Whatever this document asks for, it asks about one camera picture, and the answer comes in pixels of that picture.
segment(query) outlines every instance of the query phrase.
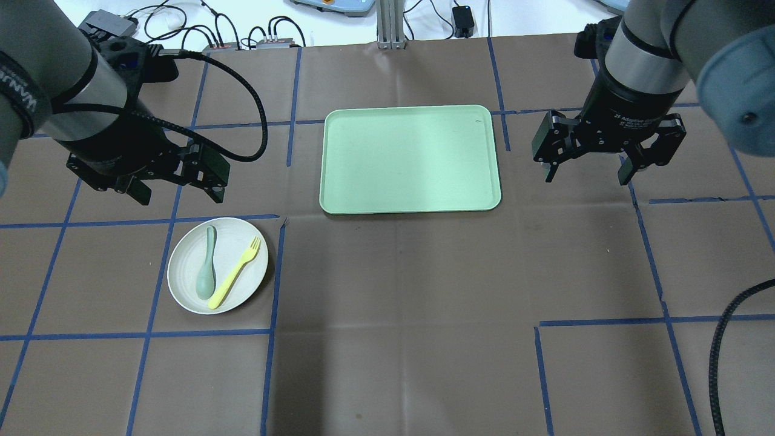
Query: green spoon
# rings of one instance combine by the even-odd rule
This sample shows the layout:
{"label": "green spoon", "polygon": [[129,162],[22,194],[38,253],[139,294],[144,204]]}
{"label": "green spoon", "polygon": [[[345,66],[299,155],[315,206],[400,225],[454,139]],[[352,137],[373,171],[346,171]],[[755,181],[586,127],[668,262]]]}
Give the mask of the green spoon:
{"label": "green spoon", "polygon": [[207,256],[196,278],[196,295],[208,299],[215,291],[215,268],[212,266],[212,253],[215,251],[215,227],[207,226]]}

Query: blue tape grid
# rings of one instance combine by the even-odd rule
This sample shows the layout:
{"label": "blue tape grid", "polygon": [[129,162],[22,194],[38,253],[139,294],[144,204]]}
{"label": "blue tape grid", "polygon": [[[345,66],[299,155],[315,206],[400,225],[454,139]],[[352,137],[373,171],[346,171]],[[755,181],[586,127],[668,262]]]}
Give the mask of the blue tape grid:
{"label": "blue tape grid", "polygon": [[[501,117],[501,125],[503,128],[504,133],[504,140],[505,140],[505,149],[506,151],[511,151],[511,144],[509,140],[508,135],[508,126],[506,123],[506,116],[513,116],[513,115],[524,115],[524,114],[530,114],[530,113],[537,113],[537,112],[546,112],[549,110],[549,108],[545,109],[521,109],[521,110],[508,110],[505,108],[505,103],[503,99],[503,92],[501,87],[501,79],[500,74],[498,72],[498,63],[496,61],[496,55],[495,50],[493,47],[492,39],[487,38],[487,47],[489,49],[490,53],[490,59],[491,59],[491,66],[493,68],[493,78],[494,78],[494,84],[496,88],[496,92],[498,94],[498,110],[491,111],[491,114],[493,116],[500,116]],[[593,69],[593,72],[595,74],[598,73],[598,66],[595,63],[594,60],[591,60],[591,67]],[[238,128],[238,127],[257,127],[261,126],[260,123],[231,123],[231,124],[212,124],[212,125],[204,125],[204,126],[197,126],[196,120],[198,116],[199,106],[201,105],[202,100],[202,90],[205,85],[205,78],[207,75],[208,70],[208,64],[204,65],[203,71],[202,71],[202,77],[199,85],[198,90],[198,97],[196,100],[194,115],[192,116],[191,120],[191,126],[190,128],[192,130],[210,130],[210,129],[228,129],[228,128]],[[288,121],[277,121],[277,122],[269,122],[267,123],[268,126],[289,126],[289,134],[288,134],[288,154],[286,158],[286,165],[291,166],[292,162],[292,151],[293,151],[293,141],[294,141],[294,133],[295,133],[295,126],[296,125],[314,125],[314,124],[322,124],[325,122],[324,119],[311,119],[311,120],[297,120],[296,119],[296,112],[297,112],[297,101],[298,101],[298,84],[299,84],[299,73],[301,70],[301,49],[297,52],[297,59],[296,59],[296,67],[295,67],[295,73],[294,73],[294,89],[293,89],[293,99],[291,103],[291,119]],[[698,107],[699,105],[697,103],[677,103],[674,105],[674,107],[677,108],[683,108],[683,107]],[[570,108],[558,108],[557,110],[560,111],[578,111],[581,110],[581,108],[578,107],[570,107]],[[44,134],[37,134],[34,135],[34,137],[46,137]],[[740,162],[736,152],[730,148],[730,152],[732,153],[732,157],[735,160],[735,164],[737,165],[737,168],[739,170],[739,173],[746,185],[746,188],[749,192],[748,196],[744,197],[738,197],[738,198],[722,198],[722,197],[704,197],[704,198],[696,198],[696,199],[651,199],[649,201],[649,204],[679,204],[679,203],[690,203],[690,202],[727,202],[727,201],[751,201],[753,202],[754,206],[756,207],[756,212],[759,216],[759,219],[763,225],[763,229],[765,232],[765,235],[767,236],[768,241],[770,242],[771,247],[773,248],[773,251],[775,251],[775,239],[773,239],[772,231],[769,227],[768,222],[766,221],[763,211],[761,209],[761,206],[759,205],[760,201],[768,201],[775,199],[775,196],[757,196],[756,193],[753,190],[753,187],[751,186],[749,179],[745,173],[745,170],[742,167],[742,163]],[[177,206],[180,201],[180,195],[181,195],[181,189],[178,188],[178,191],[175,196],[174,200],[174,206],[173,211],[169,219],[158,219],[158,220],[120,220],[120,221],[105,221],[105,222],[71,222],[71,214],[72,210],[75,204],[75,200],[78,196],[78,191],[81,187],[80,180],[76,183],[73,195],[71,197],[71,202],[68,206],[67,213],[65,215],[65,218],[63,222],[61,223],[10,223],[10,224],[0,224],[0,230],[1,229],[23,229],[23,228],[59,228],[60,234],[57,239],[57,244],[54,248],[54,252],[52,254],[49,268],[46,272],[46,278],[44,280],[38,302],[36,304],[36,309],[33,312],[33,318],[30,321],[30,325],[27,331],[27,334],[24,335],[5,335],[0,336],[0,341],[23,341],[22,344],[22,350],[19,354],[19,360],[17,361],[17,365],[15,367],[15,371],[12,377],[11,384],[9,386],[8,392],[6,393],[5,400],[3,403],[2,411],[0,411],[0,428],[2,428],[2,423],[5,419],[5,415],[8,411],[8,407],[12,398],[13,390],[16,386],[16,381],[19,377],[19,372],[22,369],[22,364],[24,361],[24,357],[26,354],[26,350],[29,346],[30,341],[55,341],[55,340],[72,340],[72,339],[115,339],[115,338],[142,338],[144,339],[143,343],[143,354],[140,361],[140,367],[138,370],[138,376],[136,380],[136,387],[135,392],[133,396],[133,403],[132,403],[132,409],[130,412],[129,422],[127,424],[127,432],[126,434],[129,436],[132,434],[133,429],[133,422],[134,417],[136,413],[136,406],[137,406],[137,400],[139,398],[140,394],[140,388],[142,385],[142,378],[143,378],[143,370],[144,365],[147,357],[147,351],[148,351],[148,344],[150,343],[150,339],[152,337],[206,337],[206,336],[231,336],[231,335],[267,335],[269,337],[269,345],[267,349],[267,367],[266,372],[264,375],[264,389],[263,389],[263,407],[261,410],[261,424],[260,424],[260,434],[265,435],[267,433],[267,418],[268,418],[268,409],[269,409],[269,394],[270,394],[270,378],[271,378],[271,369],[272,369],[272,362],[274,357],[274,332],[275,327],[277,325],[277,304],[279,300],[279,291],[280,291],[280,277],[281,277],[281,265],[282,265],[282,256],[283,256],[283,246],[284,246],[284,235],[285,235],[285,225],[281,227],[280,231],[280,242],[278,246],[278,253],[277,253],[277,269],[275,272],[275,285],[274,285],[274,302],[272,306],[272,318],[271,318],[271,324],[270,328],[268,329],[241,329],[241,330],[192,330],[192,331],[152,331],[153,327],[153,320],[156,314],[156,308],[161,288],[161,281],[164,277],[164,268],[165,268],[165,261],[167,258],[167,253],[169,251],[170,245],[171,245],[171,235],[172,230],[174,229],[175,223],[181,223],[181,222],[203,222],[206,220],[210,220],[213,218],[217,218],[218,216],[199,216],[199,217],[191,217],[191,218],[177,218]],[[686,377],[684,374],[684,368],[682,365],[682,362],[680,360],[680,352],[677,347],[677,342],[675,340],[672,324],[681,324],[681,323],[704,323],[704,322],[718,322],[719,317],[718,316],[705,316],[705,317],[671,317],[669,310],[667,308],[667,305],[664,301],[662,301],[662,288],[659,281],[659,274],[656,270],[656,263],[653,260],[653,253],[651,252],[651,247],[648,241],[648,234],[646,232],[645,225],[642,220],[642,215],[640,213],[640,209],[638,207],[636,198],[635,198],[635,191],[632,187],[632,184],[629,186],[631,197],[633,201],[633,206],[635,208],[636,215],[639,220],[639,226],[641,228],[642,232],[642,238],[644,241],[644,248],[646,249],[647,256],[649,258],[649,264],[651,265],[653,277],[655,280],[655,287],[657,291],[657,295],[660,298],[660,303],[663,308],[663,317],[660,318],[625,318],[625,319],[593,319],[593,320],[546,320],[541,321],[539,323],[538,327],[535,327],[535,339],[536,339],[536,357],[537,357],[537,364],[539,367],[539,378],[541,382],[541,389],[542,389],[542,397],[544,402],[544,410],[546,414],[546,429],[547,434],[554,435],[553,430],[553,422],[552,422],[552,416],[551,416],[551,408],[549,403],[549,390],[547,387],[547,381],[546,381],[546,370],[544,368],[543,363],[543,349],[541,347],[541,339],[540,339],[540,327],[570,327],[570,326],[598,326],[598,325],[633,325],[633,324],[665,324],[668,330],[668,334],[670,335],[670,343],[673,347],[673,353],[674,357],[676,359],[676,364],[679,372],[679,377],[681,379],[681,384],[684,388],[684,395],[686,396],[687,400],[687,406],[690,411],[690,415],[692,418],[692,424],[694,425],[695,434],[701,435],[701,430],[699,428],[698,419],[696,412],[694,411],[694,404],[691,399],[691,393],[688,389],[688,385],[686,382]],[[273,214],[262,214],[262,215],[242,215],[242,216],[235,216],[244,220],[262,220],[262,219],[277,219],[279,218],[278,215]],[[103,227],[103,226],[132,226],[132,225],[147,225],[147,224],[167,224],[167,240],[165,241],[165,247],[164,247],[164,256],[162,259],[162,266],[160,268],[159,272],[159,278],[157,280],[157,287],[154,292],[153,297],[153,304],[151,307],[151,312],[149,315],[148,320],[148,327],[145,332],[120,332],[120,333],[104,333],[104,334],[33,334],[33,330],[35,327],[35,322],[37,320],[37,316],[40,313],[40,307],[43,302],[43,297],[45,296],[46,289],[48,286],[48,282],[50,281],[50,276],[53,271],[54,264],[56,263],[57,255],[61,247],[62,240],[64,239],[64,234],[66,232],[66,229],[68,227]],[[775,320],[775,314],[756,314],[756,315],[735,315],[732,320],[734,321],[751,321],[751,320]]]}

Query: power adapter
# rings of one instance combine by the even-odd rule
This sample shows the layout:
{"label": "power adapter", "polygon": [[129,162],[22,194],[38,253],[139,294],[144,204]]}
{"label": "power adapter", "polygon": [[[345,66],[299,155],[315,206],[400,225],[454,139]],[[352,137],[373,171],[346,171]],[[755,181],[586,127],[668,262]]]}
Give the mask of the power adapter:
{"label": "power adapter", "polygon": [[474,14],[470,6],[452,8],[452,22],[455,23],[455,37],[468,38],[474,34]]}

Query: metal post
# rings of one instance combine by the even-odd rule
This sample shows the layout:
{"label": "metal post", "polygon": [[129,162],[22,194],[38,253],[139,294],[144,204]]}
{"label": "metal post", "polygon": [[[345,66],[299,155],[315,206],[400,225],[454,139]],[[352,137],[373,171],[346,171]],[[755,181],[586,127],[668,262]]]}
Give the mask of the metal post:
{"label": "metal post", "polygon": [[377,46],[387,49],[406,47],[404,0],[377,0]]}

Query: blue device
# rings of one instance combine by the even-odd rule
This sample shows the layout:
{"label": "blue device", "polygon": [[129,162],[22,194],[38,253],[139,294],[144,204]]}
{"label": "blue device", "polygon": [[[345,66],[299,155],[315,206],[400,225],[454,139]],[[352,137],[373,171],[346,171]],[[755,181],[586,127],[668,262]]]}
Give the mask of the blue device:
{"label": "blue device", "polygon": [[341,12],[346,16],[365,16],[374,0],[292,0],[297,5],[310,5],[319,11]]}

